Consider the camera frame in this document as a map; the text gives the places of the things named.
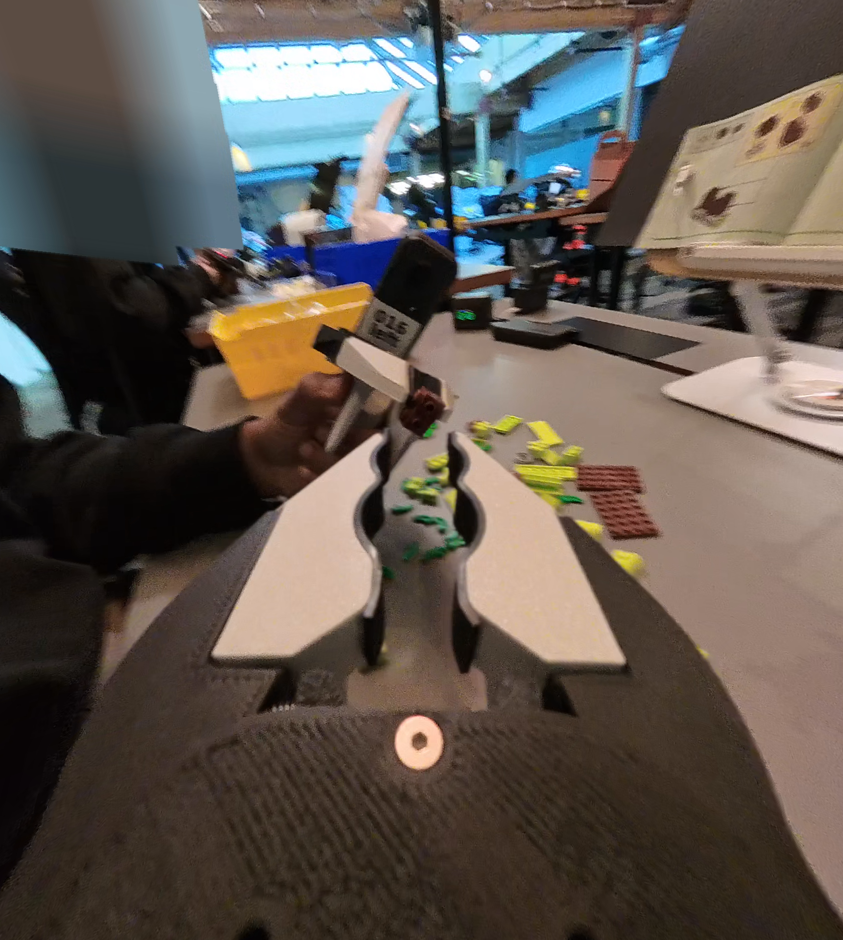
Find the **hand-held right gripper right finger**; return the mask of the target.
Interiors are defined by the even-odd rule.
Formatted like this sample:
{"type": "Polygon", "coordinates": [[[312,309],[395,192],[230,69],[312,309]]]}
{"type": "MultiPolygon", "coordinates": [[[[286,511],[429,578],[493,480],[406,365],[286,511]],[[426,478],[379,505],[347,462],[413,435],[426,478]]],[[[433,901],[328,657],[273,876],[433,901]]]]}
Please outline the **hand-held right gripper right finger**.
{"type": "Polygon", "coordinates": [[[578,557],[568,519],[459,431],[448,437],[463,539],[451,643],[483,675],[618,673],[626,656],[578,557]]]}

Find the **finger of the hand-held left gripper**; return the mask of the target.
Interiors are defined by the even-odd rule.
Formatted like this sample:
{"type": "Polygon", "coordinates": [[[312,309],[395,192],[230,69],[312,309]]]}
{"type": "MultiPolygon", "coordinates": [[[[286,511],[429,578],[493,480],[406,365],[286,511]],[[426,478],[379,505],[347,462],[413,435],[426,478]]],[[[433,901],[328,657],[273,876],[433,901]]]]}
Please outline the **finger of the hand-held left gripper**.
{"type": "MultiPolygon", "coordinates": [[[[431,426],[428,432],[424,435],[425,437],[432,430],[432,428],[436,428],[441,422],[451,417],[454,405],[456,404],[457,396],[445,380],[419,370],[415,367],[411,367],[410,395],[417,388],[422,386],[425,386],[439,394],[446,404],[446,409],[443,416],[438,422],[431,426]]],[[[416,441],[424,438],[415,437],[413,434],[405,430],[399,423],[399,411],[402,404],[403,403],[393,403],[389,409],[389,443],[391,445],[391,453],[405,453],[416,441]]]]}
{"type": "Polygon", "coordinates": [[[352,391],[360,395],[379,393],[395,403],[403,403],[409,398],[409,363],[362,339],[345,338],[335,364],[352,378],[352,391]]]}

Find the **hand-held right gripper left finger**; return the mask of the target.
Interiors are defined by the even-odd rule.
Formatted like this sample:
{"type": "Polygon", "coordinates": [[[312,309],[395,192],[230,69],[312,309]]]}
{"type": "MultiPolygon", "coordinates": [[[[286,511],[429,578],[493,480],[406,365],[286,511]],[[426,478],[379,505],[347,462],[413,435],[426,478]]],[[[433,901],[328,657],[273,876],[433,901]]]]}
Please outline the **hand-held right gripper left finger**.
{"type": "Polygon", "coordinates": [[[385,639],[390,435],[377,432],[286,501],[211,652],[222,666],[305,672],[375,665],[385,639]]]}

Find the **brown toy brick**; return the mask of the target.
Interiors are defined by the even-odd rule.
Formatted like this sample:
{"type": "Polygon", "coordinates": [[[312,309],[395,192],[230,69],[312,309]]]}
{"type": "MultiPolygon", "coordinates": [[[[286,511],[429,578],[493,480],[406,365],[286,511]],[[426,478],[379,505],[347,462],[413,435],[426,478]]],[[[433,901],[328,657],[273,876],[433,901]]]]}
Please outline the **brown toy brick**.
{"type": "Polygon", "coordinates": [[[417,388],[402,404],[399,423],[415,437],[422,438],[433,424],[443,416],[446,404],[443,398],[431,389],[417,388]]]}

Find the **instruction booklet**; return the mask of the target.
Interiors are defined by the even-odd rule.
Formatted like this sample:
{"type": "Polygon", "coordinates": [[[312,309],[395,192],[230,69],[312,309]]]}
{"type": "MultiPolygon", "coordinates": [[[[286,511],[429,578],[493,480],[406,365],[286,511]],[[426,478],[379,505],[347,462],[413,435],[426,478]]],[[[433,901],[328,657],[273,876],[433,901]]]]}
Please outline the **instruction booklet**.
{"type": "Polygon", "coordinates": [[[689,129],[635,246],[843,245],[843,74],[689,129]]]}

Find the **person's left forearm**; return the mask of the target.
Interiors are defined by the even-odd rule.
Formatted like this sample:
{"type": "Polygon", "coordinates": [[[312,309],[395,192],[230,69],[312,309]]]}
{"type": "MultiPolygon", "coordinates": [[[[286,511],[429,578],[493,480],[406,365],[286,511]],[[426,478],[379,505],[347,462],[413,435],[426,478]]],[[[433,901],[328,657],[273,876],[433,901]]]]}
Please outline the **person's left forearm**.
{"type": "Polygon", "coordinates": [[[179,424],[127,436],[25,428],[15,387],[0,374],[0,543],[34,542],[51,558],[98,571],[255,523],[272,501],[240,454],[243,424],[179,424]]]}

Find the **person's left hand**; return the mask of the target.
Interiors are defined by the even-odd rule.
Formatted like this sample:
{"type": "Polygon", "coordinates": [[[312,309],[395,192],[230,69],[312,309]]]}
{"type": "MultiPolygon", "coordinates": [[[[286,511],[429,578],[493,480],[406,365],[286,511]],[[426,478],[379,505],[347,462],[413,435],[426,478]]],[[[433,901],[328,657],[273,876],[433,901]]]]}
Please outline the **person's left hand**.
{"type": "Polygon", "coordinates": [[[241,424],[241,462],[261,497],[292,497],[336,462],[324,444],[352,385],[344,373],[310,373],[267,416],[241,424]]]}

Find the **black charger green display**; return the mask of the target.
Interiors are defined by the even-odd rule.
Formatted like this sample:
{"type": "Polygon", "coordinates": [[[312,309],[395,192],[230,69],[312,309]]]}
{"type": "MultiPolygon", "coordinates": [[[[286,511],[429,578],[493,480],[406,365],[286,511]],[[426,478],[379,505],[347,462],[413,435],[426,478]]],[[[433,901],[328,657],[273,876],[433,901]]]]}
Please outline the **black charger green display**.
{"type": "Polygon", "coordinates": [[[456,293],[450,310],[455,332],[485,332],[494,320],[494,298],[482,291],[456,293]]]}

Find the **blue plastic bin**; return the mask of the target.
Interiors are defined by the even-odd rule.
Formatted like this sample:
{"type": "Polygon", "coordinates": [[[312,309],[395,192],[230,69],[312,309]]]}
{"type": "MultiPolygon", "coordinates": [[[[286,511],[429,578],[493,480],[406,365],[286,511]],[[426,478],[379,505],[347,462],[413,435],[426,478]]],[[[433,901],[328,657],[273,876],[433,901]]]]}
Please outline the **blue plastic bin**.
{"type": "Polygon", "coordinates": [[[403,237],[390,241],[355,243],[353,241],[329,242],[316,246],[312,253],[304,246],[279,246],[272,249],[263,261],[265,276],[269,278],[291,278],[296,276],[324,276],[334,278],[333,283],[344,286],[365,283],[370,288],[387,289],[388,283],[405,284],[408,287],[422,287],[432,282],[436,287],[446,290],[451,285],[448,279],[448,265],[445,261],[434,260],[434,252],[409,249],[409,261],[393,261],[404,255],[401,245],[404,241],[425,239],[439,245],[440,256],[451,256],[453,274],[457,276],[457,258],[449,251],[448,231],[410,229],[403,237]],[[396,281],[388,274],[394,266],[397,274],[407,276],[396,281]]]}

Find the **white cardboard sign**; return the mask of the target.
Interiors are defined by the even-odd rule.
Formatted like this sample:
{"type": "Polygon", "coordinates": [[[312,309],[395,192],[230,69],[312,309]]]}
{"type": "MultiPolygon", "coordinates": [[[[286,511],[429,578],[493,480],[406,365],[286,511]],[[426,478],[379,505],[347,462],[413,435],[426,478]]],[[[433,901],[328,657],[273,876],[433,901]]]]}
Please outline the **white cardboard sign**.
{"type": "Polygon", "coordinates": [[[377,206],[389,178],[387,158],[390,144],[403,122],[409,101],[408,92],[392,100],[366,136],[364,153],[357,169],[357,190],[350,217],[355,243],[399,239],[407,231],[408,223],[403,216],[382,212],[377,206]]]}

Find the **yellow plastic bin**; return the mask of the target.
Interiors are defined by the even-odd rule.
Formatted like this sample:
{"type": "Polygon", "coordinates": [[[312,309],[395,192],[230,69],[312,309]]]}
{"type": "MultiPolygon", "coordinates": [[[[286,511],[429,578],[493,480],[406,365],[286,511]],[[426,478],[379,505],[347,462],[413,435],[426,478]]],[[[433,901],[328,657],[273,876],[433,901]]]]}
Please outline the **yellow plastic bin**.
{"type": "Polygon", "coordinates": [[[292,389],[304,376],[339,369],[313,347],[321,326],[353,331],[372,288],[357,283],[216,310],[208,332],[247,400],[292,389]]]}

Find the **black power adapter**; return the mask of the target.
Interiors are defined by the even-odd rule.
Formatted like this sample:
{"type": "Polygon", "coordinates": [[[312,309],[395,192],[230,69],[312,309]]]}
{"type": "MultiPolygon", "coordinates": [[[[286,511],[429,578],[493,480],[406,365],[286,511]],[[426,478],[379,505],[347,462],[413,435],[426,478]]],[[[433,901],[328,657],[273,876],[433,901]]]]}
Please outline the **black power adapter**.
{"type": "Polygon", "coordinates": [[[559,263],[547,260],[529,267],[525,275],[509,285],[509,298],[520,315],[542,312],[548,302],[549,291],[556,283],[559,263]]]}

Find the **black flat box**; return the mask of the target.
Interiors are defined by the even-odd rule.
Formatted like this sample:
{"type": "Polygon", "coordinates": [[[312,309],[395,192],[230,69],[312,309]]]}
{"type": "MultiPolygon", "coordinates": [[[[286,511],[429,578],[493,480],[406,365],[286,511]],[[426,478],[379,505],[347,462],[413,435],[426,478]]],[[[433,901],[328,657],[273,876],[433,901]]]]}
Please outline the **black flat box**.
{"type": "Polygon", "coordinates": [[[493,321],[492,337],[501,343],[542,351],[557,350],[580,339],[580,330],[569,323],[535,323],[525,320],[493,321]]]}

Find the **person's black clothing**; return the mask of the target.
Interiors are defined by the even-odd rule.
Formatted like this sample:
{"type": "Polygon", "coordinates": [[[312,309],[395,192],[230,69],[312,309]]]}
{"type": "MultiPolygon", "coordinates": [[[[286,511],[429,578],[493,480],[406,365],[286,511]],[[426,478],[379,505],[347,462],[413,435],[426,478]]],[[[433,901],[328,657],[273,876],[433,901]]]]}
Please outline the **person's black clothing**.
{"type": "MultiPolygon", "coordinates": [[[[96,401],[121,427],[176,424],[192,378],[183,330],[218,288],[195,265],[0,249],[0,311],[42,351],[76,426],[96,401]]],[[[0,543],[0,887],[83,721],[110,571],[0,543]]]]}

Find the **white book stand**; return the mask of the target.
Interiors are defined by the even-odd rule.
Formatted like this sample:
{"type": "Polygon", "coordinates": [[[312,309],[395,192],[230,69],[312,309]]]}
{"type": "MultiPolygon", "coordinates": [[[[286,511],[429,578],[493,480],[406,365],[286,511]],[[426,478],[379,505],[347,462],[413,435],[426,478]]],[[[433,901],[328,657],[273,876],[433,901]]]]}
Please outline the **white book stand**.
{"type": "Polygon", "coordinates": [[[670,399],[843,458],[843,351],[778,334],[765,284],[843,289],[843,245],[704,244],[647,253],[670,276],[728,280],[758,353],[663,388],[670,399]]]}

